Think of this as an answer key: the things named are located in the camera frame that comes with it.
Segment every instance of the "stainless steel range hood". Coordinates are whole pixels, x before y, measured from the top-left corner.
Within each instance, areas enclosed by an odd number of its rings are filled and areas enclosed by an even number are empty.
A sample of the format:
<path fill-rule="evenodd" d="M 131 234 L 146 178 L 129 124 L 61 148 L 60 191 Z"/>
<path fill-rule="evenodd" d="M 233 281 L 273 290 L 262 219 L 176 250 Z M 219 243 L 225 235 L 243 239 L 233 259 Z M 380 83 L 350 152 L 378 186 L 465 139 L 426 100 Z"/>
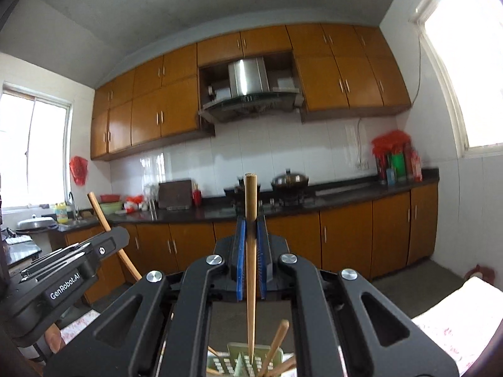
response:
<path fill-rule="evenodd" d="M 261 114 L 292 112 L 302 106 L 298 89 L 269 89 L 262 57 L 229 64 L 230 98 L 203 105 L 201 117 L 211 123 L 256 117 Z"/>

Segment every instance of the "floor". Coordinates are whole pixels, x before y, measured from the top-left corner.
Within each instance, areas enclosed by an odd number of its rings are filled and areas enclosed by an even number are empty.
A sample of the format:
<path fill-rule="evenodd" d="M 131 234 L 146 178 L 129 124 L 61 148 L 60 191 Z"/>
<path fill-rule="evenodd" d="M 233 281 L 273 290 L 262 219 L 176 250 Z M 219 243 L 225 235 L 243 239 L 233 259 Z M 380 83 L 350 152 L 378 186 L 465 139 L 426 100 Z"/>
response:
<path fill-rule="evenodd" d="M 374 286 L 413 318 L 463 284 L 463 279 L 431 260 L 422 261 L 410 268 L 377 279 Z M 124 284 L 95 302 L 92 308 L 103 312 L 129 285 Z M 89 310 L 87 306 L 72 309 L 59 324 L 62 328 Z M 256 344 L 268 345 L 273 340 L 281 319 L 291 322 L 289 302 L 257 302 Z M 214 303 L 210 323 L 209 345 L 217 351 L 227 351 L 228 342 L 246 342 L 246 305 L 244 303 Z M 285 353 L 293 352 L 292 328 L 282 344 Z"/>

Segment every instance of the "wooden cabinet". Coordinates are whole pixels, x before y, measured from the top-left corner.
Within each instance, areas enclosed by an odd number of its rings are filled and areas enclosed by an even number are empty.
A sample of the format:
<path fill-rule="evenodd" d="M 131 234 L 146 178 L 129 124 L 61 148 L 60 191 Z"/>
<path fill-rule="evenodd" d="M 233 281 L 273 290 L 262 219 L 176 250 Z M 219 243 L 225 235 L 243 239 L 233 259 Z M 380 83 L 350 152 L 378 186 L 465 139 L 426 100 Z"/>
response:
<path fill-rule="evenodd" d="M 370 57 L 370 65 L 377 79 L 384 106 L 410 105 L 402 74 L 392 57 Z"/>
<path fill-rule="evenodd" d="M 167 88 L 157 89 L 133 99 L 131 110 L 131 144 L 133 146 L 160 137 L 160 111 L 167 100 Z"/>
<path fill-rule="evenodd" d="M 131 101 L 110 109 L 108 132 L 109 153 L 131 146 Z"/>
<path fill-rule="evenodd" d="M 360 38 L 352 25 L 323 24 L 330 48 L 336 57 L 364 57 Z"/>
<path fill-rule="evenodd" d="M 296 57 L 303 55 L 332 55 L 329 40 L 321 24 L 287 25 L 288 35 Z"/>
<path fill-rule="evenodd" d="M 402 269 L 407 264 L 411 218 L 409 192 L 372 202 L 372 278 Z"/>
<path fill-rule="evenodd" d="M 140 250 L 143 257 L 143 271 L 161 270 L 165 274 L 178 271 L 168 224 L 138 224 L 136 226 Z"/>
<path fill-rule="evenodd" d="M 245 57 L 292 49 L 284 25 L 241 31 L 241 43 Z"/>
<path fill-rule="evenodd" d="M 393 57 L 391 49 L 379 27 L 355 26 L 363 49 L 368 57 Z"/>
<path fill-rule="evenodd" d="M 370 278 L 372 256 L 372 202 L 320 212 L 322 268 L 345 268 Z"/>
<path fill-rule="evenodd" d="M 107 82 L 101 88 L 96 89 L 94 105 L 92 106 L 92 117 L 95 118 L 110 108 L 110 92 L 112 82 Z"/>
<path fill-rule="evenodd" d="M 267 232 L 286 239 L 290 252 L 321 268 L 319 213 L 266 218 Z"/>
<path fill-rule="evenodd" d="M 163 70 L 163 57 L 154 58 L 138 66 L 134 74 L 133 98 L 159 89 Z"/>
<path fill-rule="evenodd" d="M 407 265 L 433 254 L 437 238 L 438 185 L 411 190 L 411 241 Z"/>
<path fill-rule="evenodd" d="M 189 132 L 199 127 L 197 77 L 167 85 L 160 114 L 162 136 Z"/>
<path fill-rule="evenodd" d="M 108 151 L 108 110 L 91 121 L 91 158 L 102 156 Z"/>
<path fill-rule="evenodd" d="M 216 36 L 197 43 L 197 64 L 202 67 L 243 57 L 239 32 Z"/>
<path fill-rule="evenodd" d="M 215 232 L 216 241 L 225 237 L 234 236 L 236 234 L 236 220 L 214 222 L 213 231 Z"/>
<path fill-rule="evenodd" d="M 169 230 L 180 271 L 197 259 L 211 255 L 215 249 L 212 224 L 169 224 Z"/>
<path fill-rule="evenodd" d="M 164 54 L 163 86 L 197 75 L 197 46 L 191 44 Z"/>
<path fill-rule="evenodd" d="M 349 107 L 381 107 L 382 98 L 366 57 L 336 57 Z"/>
<path fill-rule="evenodd" d="M 309 111 L 348 108 L 348 99 L 333 56 L 296 57 L 295 62 Z"/>
<path fill-rule="evenodd" d="M 110 92 L 110 108 L 129 102 L 133 98 L 134 73 L 135 70 L 132 69 L 114 79 Z"/>

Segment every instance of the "pot lid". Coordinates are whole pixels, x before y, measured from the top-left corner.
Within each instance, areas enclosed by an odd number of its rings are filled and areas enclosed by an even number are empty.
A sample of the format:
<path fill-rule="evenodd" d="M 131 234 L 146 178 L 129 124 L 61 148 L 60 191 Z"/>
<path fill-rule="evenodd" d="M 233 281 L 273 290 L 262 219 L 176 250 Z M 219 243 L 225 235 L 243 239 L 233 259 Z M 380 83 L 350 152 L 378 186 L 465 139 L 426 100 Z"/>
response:
<path fill-rule="evenodd" d="M 26 230 L 39 230 L 41 228 L 47 228 L 51 225 L 56 224 L 56 221 L 49 216 L 37 217 L 33 215 L 28 220 L 19 221 L 16 230 L 26 231 Z"/>

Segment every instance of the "countertop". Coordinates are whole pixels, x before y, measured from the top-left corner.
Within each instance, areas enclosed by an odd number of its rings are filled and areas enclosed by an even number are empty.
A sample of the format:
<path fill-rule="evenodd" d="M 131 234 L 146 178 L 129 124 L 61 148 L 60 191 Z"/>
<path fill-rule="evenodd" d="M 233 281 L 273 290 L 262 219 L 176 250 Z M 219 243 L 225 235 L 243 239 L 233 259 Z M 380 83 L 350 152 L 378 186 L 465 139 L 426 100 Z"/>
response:
<path fill-rule="evenodd" d="M 313 196 L 306 197 L 303 205 L 279 206 L 264 204 L 260 208 L 260 214 L 265 216 L 290 216 L 297 214 L 307 214 L 309 212 L 325 210 L 333 207 L 340 207 L 357 202 L 381 199 L 393 194 L 409 191 L 414 187 L 419 187 L 439 181 L 438 169 L 423 169 L 423 181 L 407 182 L 396 184 L 394 186 L 380 185 L 376 181 L 376 176 L 369 176 L 364 179 L 339 181 L 323 186 L 310 186 L 309 189 Z M 327 189 L 337 189 L 333 194 L 315 195 L 315 191 L 327 191 Z M 216 222 L 233 221 L 237 218 L 234 207 L 227 202 L 225 204 L 205 205 L 190 210 L 167 211 L 157 210 L 157 216 L 152 217 L 150 211 L 139 211 L 127 215 L 110 214 L 107 220 L 110 224 L 168 224 L 168 223 L 197 223 L 197 222 Z M 66 233 L 76 230 L 82 230 L 97 225 L 97 220 L 82 222 L 81 225 L 75 225 L 70 228 L 59 226 L 56 231 Z"/>

